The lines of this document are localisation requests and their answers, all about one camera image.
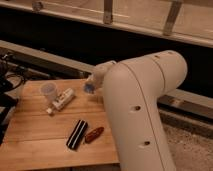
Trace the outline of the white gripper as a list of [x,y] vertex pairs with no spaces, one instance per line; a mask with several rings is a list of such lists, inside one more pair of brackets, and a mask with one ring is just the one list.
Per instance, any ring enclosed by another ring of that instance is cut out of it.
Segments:
[[94,72],[88,77],[87,84],[92,90],[96,90],[102,86],[103,79],[104,74],[102,72]]

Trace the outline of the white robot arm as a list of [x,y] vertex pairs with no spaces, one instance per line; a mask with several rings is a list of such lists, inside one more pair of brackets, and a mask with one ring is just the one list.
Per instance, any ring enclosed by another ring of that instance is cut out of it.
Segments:
[[102,91],[122,171],[176,171],[157,100],[186,75],[185,59],[171,50],[93,68],[86,84]]

